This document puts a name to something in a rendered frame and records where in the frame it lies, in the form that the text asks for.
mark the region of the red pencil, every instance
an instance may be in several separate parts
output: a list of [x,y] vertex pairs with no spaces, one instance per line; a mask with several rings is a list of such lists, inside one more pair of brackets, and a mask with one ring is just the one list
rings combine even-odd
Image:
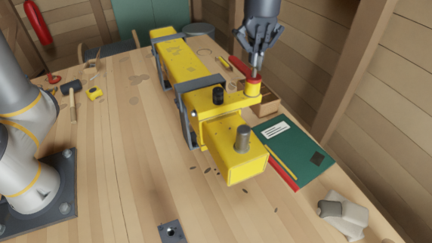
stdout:
[[269,156],[269,163],[279,174],[279,176],[281,176],[281,178],[288,184],[288,186],[291,187],[294,192],[298,192],[300,188],[297,186],[294,180],[292,180],[292,178],[280,167],[280,165],[274,160],[271,155]]

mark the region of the wooden floor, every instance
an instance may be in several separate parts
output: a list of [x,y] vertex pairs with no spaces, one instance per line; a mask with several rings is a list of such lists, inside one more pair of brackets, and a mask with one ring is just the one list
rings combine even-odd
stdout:
[[[198,57],[210,72],[227,81],[241,76],[214,61],[228,54],[208,36],[189,38],[188,44],[201,49]],[[41,158],[78,149],[78,218],[8,242],[161,242],[156,227],[175,219],[189,243],[347,242],[315,214],[330,189],[369,209],[366,237],[358,242],[403,242],[338,165],[295,194],[271,166],[227,187],[209,152],[191,152],[185,144],[174,93],[162,91],[150,48],[102,63],[93,81],[92,75],[81,74],[81,66],[55,73],[63,77],[59,85],[82,80],[83,91],[76,94],[79,121],[70,124],[69,97],[57,92],[60,116],[36,153]],[[33,83],[53,86],[44,79]],[[92,102],[84,90],[94,85],[103,96]],[[294,121],[285,108],[281,112]],[[258,119],[249,108],[243,110],[251,126],[274,116]]]

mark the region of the round stool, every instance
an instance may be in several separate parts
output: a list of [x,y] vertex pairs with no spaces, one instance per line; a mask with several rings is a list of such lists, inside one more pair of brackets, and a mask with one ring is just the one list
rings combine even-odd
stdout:
[[216,28],[210,23],[191,23],[183,27],[182,31],[187,37],[198,35],[208,35],[214,40],[214,31]]

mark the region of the robotic hand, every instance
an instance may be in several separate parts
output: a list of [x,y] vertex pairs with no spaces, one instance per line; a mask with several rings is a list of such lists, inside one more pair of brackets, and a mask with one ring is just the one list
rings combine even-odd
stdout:
[[242,48],[249,53],[254,78],[257,72],[261,71],[264,52],[274,46],[285,29],[284,26],[277,23],[281,1],[245,0],[245,19],[240,28],[233,29],[234,36]]

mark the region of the green door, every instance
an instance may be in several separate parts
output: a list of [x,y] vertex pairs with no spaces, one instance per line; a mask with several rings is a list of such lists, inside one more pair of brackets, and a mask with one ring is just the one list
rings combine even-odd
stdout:
[[190,23],[188,0],[111,0],[122,40],[137,31],[142,47],[150,45],[149,31],[173,26],[180,32]]

